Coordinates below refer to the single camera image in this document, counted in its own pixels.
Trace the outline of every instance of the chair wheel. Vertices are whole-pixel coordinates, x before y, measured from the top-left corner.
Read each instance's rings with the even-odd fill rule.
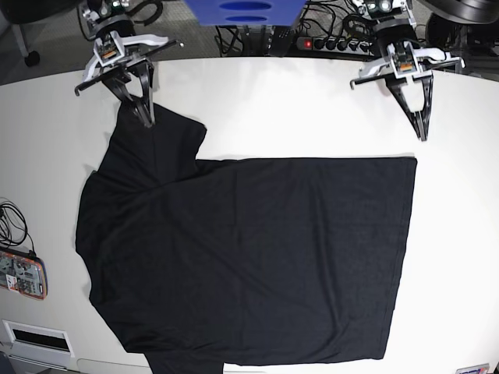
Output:
[[[40,63],[40,54],[36,51],[30,52],[28,57],[24,58],[24,63],[28,68],[38,65]]]

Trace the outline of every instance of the white vent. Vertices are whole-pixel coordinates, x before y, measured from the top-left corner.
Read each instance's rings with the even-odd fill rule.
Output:
[[[2,322],[12,343],[12,356],[39,362],[40,365],[64,368],[68,366],[70,358],[75,357],[65,331],[5,320]]]

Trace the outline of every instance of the t-shirt sleeve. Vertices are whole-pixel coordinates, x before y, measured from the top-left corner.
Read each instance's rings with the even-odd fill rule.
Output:
[[[153,374],[222,374],[223,362],[213,362],[199,358],[175,357],[161,352],[147,353]]]
[[[123,192],[138,192],[196,173],[204,126],[154,105],[156,124],[146,128],[122,104],[98,174]]]

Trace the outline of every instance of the electronic circuit board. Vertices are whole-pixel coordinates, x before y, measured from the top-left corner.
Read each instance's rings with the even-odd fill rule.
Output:
[[[36,256],[0,247],[0,287],[30,298],[47,297],[47,275]]]

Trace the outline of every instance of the power strip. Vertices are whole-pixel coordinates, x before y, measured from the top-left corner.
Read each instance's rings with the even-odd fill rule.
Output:
[[[373,57],[370,43],[365,41],[347,42],[344,37],[341,37],[338,43],[335,43],[335,41],[335,37],[329,39],[324,39],[323,37],[299,37],[296,40],[296,47],[301,51],[334,52],[345,55]]]

